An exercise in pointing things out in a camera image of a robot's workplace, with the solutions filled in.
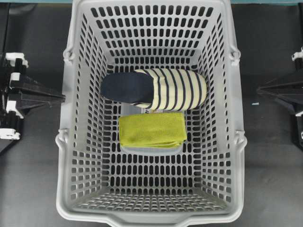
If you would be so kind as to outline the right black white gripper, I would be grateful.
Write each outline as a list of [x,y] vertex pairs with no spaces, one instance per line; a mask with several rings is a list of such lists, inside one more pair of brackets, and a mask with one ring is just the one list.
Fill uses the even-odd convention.
[[275,96],[274,101],[295,115],[297,144],[303,147],[303,48],[292,55],[296,80],[272,80],[257,88],[260,95]]

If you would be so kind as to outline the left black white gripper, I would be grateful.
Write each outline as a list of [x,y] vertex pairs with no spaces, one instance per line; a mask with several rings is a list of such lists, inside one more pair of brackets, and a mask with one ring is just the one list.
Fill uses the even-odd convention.
[[65,95],[57,90],[23,76],[27,67],[23,53],[7,53],[0,61],[1,139],[20,139],[22,120],[30,110],[51,108],[65,101]]

